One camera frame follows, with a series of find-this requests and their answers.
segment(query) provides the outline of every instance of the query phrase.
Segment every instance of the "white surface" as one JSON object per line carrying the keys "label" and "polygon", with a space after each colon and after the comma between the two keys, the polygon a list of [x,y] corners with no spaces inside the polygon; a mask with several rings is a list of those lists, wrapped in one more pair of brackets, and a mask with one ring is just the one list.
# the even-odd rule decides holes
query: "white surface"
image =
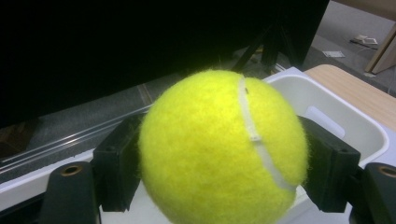
{"label": "white surface", "polygon": [[[396,165],[396,133],[362,114],[332,92],[321,87],[306,74],[291,68],[273,75],[265,81],[279,88],[286,98],[291,100],[291,104],[298,114],[308,117],[314,116],[315,119],[324,118],[325,121],[322,122],[322,125],[341,133],[347,143],[362,153],[361,166],[374,159],[375,161]],[[309,106],[313,106],[315,109],[307,113]],[[91,159],[92,151],[89,150],[76,157],[59,161],[51,166],[1,184],[0,211],[44,192],[50,172],[57,167],[72,161],[90,161]],[[307,199],[304,190],[299,187],[295,205],[278,223],[343,224],[348,223],[347,218],[348,210],[344,214],[319,212]],[[105,212],[102,213],[102,220],[105,224],[169,223],[147,195],[142,183],[135,193],[129,212]]]}

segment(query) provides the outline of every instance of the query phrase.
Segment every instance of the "yellow tennis ball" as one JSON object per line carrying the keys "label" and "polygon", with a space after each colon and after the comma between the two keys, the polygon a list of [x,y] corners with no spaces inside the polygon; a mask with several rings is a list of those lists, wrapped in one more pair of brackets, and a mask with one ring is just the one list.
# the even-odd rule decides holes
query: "yellow tennis ball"
{"label": "yellow tennis ball", "polygon": [[253,77],[207,70],[153,104],[139,137],[142,180],[173,223],[274,223],[305,179],[292,107]]}

